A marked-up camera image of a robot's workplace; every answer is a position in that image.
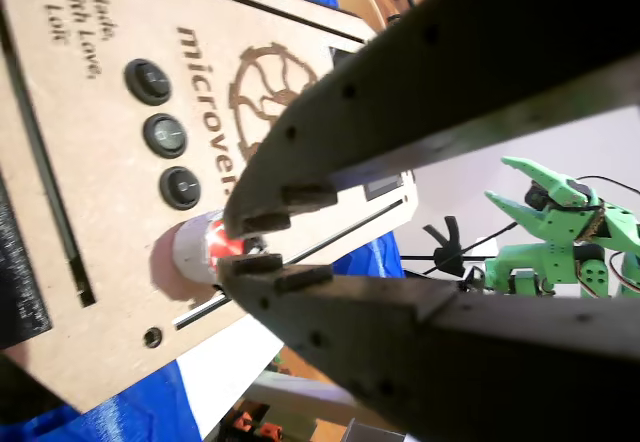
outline black wire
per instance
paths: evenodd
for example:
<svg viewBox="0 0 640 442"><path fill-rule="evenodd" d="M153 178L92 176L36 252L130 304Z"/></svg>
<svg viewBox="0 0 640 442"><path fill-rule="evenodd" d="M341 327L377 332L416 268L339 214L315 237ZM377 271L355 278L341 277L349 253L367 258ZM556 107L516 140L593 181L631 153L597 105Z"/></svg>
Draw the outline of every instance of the black wire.
<svg viewBox="0 0 640 442"><path fill-rule="evenodd" d="M484 262L494 257L495 255L467 255L463 259L465 262ZM433 255L401 255L400 260L435 260L435 257Z"/></svg>
<svg viewBox="0 0 640 442"><path fill-rule="evenodd" d="M635 283L632 284L631 282L634 282L633 280L631 281L627 280L627 278L624 275L622 275L620 272L618 272L618 270L613 265L613 259L615 259L620 254L624 254L624 252L619 251L619 252L616 252L615 254L612 254L611 257L609 257L609 268L614 273L614 275L618 278L618 280L622 285L624 285L627 289L631 290L632 292L639 294L640 287L635 285Z"/></svg>
<svg viewBox="0 0 640 442"><path fill-rule="evenodd" d="M462 254L466 254L467 252L469 252L471 249L475 249L477 246L484 244L485 242L496 238L499 235L504 234L506 231L513 229L514 227L516 227L518 225L517 222L512 222L509 225L507 225L505 228L500 229L498 232L496 232L495 234L491 234L489 237L485 237L484 239L476 242L475 244L471 244L469 247L462 249L460 252L452 255L451 257L449 257L448 259L444 260L443 262L439 263L438 265L431 267L429 270L427 270L426 272L423 272L422 275L429 275L431 272L435 272L436 270L438 270L440 267L442 267L443 265L445 265L447 262L455 259L456 257L461 256Z"/></svg>
<svg viewBox="0 0 640 442"><path fill-rule="evenodd" d="M585 180L585 179L605 180L607 182L611 182L612 184L615 184L615 185L623 187L623 188L625 188L627 190L630 190L631 192L633 192L636 195L640 195L640 190L634 189L633 187L625 185L622 182L618 182L617 180L610 179L609 177L603 177L602 175L583 175L582 177L577 177L576 178L576 180Z"/></svg>

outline green robotic claw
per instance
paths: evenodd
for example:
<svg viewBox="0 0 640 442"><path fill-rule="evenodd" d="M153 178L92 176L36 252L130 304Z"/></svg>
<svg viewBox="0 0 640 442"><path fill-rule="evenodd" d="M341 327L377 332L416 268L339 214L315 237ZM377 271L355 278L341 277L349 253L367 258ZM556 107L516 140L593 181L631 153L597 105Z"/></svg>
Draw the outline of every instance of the green robotic claw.
<svg viewBox="0 0 640 442"><path fill-rule="evenodd" d="M544 242L504 247L496 258L488 259L488 288L544 296L554 295L556 284L577 283L583 297L607 297L607 248L625 252L619 294L640 297L639 226L630 211L605 202L574 178L533 161L515 157L502 161L532 179L525 196L529 207L493 192L486 192L487 197Z"/></svg>

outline white surface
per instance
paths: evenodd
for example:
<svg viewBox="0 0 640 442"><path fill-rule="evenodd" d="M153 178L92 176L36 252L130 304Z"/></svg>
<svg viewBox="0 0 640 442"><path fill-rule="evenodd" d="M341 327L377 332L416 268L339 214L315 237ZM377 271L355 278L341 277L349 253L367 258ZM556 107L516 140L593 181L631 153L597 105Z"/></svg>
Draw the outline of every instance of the white surface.
<svg viewBox="0 0 640 442"><path fill-rule="evenodd" d="M178 357L201 438L211 432L282 345L280 339L247 315Z"/></svg>

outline cable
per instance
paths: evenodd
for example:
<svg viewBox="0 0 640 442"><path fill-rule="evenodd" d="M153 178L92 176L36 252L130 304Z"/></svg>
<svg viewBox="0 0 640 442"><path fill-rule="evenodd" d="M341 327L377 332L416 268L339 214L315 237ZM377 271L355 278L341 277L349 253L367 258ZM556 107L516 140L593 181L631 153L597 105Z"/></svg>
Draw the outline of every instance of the cable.
<svg viewBox="0 0 640 442"><path fill-rule="evenodd" d="M613 180L610 179L609 177L603 177L602 175L583 175L582 177L577 177L576 180L585 180L585 179L598 179L598 180L604 180L607 182L611 182L612 184L615 184L617 186L623 187L627 190L630 190L631 192L633 192L636 195L640 195L640 190L638 189L634 189L631 186L625 185L622 182L618 182L617 180Z"/></svg>
<svg viewBox="0 0 640 442"><path fill-rule="evenodd" d="M618 278L618 280L622 285L624 285L627 289L631 290L632 292L635 292L636 294L640 294L640 287L635 285L632 280L628 279L627 277L622 275L620 272L618 272L618 270L613 266L613 259L623 253L624 252L619 251L619 252L616 252L615 254L612 254L611 257L609 257L609 268L611 269L613 274Z"/></svg>
<svg viewBox="0 0 640 442"><path fill-rule="evenodd" d="M506 231L513 229L514 227L516 227L518 225L517 222L512 222L509 225L507 225L505 228L500 229L498 232L496 232L495 234L491 234L489 237L485 237L484 239L476 242L475 244L471 244L469 247L462 249L461 251L453 254L451 257L449 257L448 259L446 259L444 262L439 263L438 265L431 267L429 270L427 270L426 272L423 272L422 275L429 275L431 272L435 272L436 270L438 270L440 267L444 266L447 264L447 262L455 259L456 257L461 256L462 254L466 254L467 252L469 252L471 249L475 249L477 246L484 244L485 242L491 240L491 239L495 239L496 237L498 237L499 235L504 234Z"/></svg>
<svg viewBox="0 0 640 442"><path fill-rule="evenodd" d="M598 296L598 294L596 294L591 287L589 287L587 284L585 284L582 281L582 279L580 278L579 275L576 275L576 278L578 279L578 283L580 284L580 287L582 288L582 290L584 290L587 294L589 294L594 299L599 299L600 298Z"/></svg>

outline green robot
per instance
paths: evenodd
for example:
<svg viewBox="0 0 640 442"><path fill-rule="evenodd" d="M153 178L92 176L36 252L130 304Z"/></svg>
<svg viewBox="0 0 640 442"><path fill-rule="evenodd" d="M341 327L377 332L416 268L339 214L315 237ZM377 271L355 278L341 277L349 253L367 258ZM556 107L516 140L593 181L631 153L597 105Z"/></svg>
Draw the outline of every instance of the green robot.
<svg viewBox="0 0 640 442"><path fill-rule="evenodd" d="M640 297L639 225L629 210L530 160L504 157L502 161L532 179L525 197L529 207L493 192L487 197L544 242L507 246L486 260L485 288L545 296L554 294L556 284L580 284L583 297L608 297L606 248L624 252L622 274L614 272L620 279L618 295Z"/></svg>

